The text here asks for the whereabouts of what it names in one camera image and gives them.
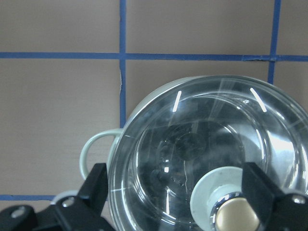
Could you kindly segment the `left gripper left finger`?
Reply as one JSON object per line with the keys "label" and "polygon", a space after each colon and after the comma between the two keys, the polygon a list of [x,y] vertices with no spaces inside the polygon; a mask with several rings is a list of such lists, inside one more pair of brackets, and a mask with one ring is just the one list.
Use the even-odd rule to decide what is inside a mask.
{"label": "left gripper left finger", "polygon": [[2,231],[112,231],[101,216],[108,195],[107,166],[93,166],[76,195],[58,199],[35,212],[29,205],[14,205],[1,211]]}

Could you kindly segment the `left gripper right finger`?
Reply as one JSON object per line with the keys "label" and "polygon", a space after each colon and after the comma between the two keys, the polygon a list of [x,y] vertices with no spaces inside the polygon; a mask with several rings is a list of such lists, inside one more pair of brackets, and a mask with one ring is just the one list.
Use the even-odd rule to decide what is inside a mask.
{"label": "left gripper right finger", "polygon": [[254,162],[243,164],[242,193],[261,223],[260,231],[308,229],[308,197],[281,189]]}

